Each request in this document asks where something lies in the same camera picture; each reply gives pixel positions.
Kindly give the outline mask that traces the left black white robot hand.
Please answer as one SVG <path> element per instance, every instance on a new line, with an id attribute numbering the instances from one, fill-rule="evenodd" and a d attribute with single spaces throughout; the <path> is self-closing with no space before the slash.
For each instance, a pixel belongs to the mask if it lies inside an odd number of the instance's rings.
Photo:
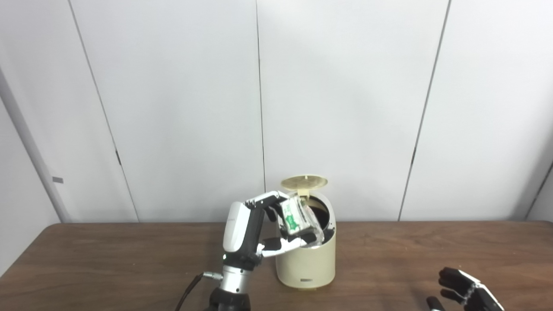
<path id="1" fill-rule="evenodd" d="M 279 226 L 279 236 L 261 240 L 265 217 Z M 304 199 L 270 191 L 231 205 L 223 238 L 223 264 L 254 270 L 266 257 L 304 247 L 318 247 L 324 232 Z"/>

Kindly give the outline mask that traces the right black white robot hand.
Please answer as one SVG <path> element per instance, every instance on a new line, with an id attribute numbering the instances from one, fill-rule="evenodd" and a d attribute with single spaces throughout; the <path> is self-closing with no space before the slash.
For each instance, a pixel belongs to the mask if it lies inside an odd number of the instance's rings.
<path id="1" fill-rule="evenodd" d="M 458 303 L 464 311 L 503 311 L 492 292 L 474 276 L 451 267 L 439 272 L 442 298 Z"/>

